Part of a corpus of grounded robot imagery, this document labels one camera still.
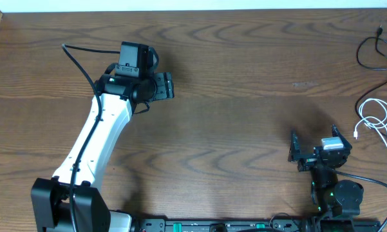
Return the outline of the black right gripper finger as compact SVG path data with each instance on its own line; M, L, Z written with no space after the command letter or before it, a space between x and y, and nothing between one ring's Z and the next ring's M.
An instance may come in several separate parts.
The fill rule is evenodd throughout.
M347 149L347 150L352 149L352 145L345 139L345 137L341 134L341 132L338 130L335 124L332 125L332 135L334 137L339 137L341 139L344 149Z
M296 162L300 159L301 148L299 145L299 139L295 131L291 131L290 134L290 149L288 154L289 162Z

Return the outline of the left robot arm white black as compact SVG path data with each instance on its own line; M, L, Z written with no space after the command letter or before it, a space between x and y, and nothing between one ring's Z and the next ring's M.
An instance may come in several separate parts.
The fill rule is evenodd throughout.
M119 60L97 81L86 122L63 163L50 179L38 178L31 190L38 231L139 231L128 213L112 211L100 193L104 173L122 130L139 104L172 99L172 75L156 72L152 46L122 42Z

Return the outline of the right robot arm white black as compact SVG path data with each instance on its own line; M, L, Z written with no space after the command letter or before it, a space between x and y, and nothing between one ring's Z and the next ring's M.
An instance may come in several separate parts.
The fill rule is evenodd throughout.
M354 217L360 214L363 186L339 180L337 168L346 163L352 145L332 126L332 136L323 138L312 153L303 153L296 132L290 134L289 162L297 162L299 172L312 177L311 198L319 214L303 219L300 231L354 231Z

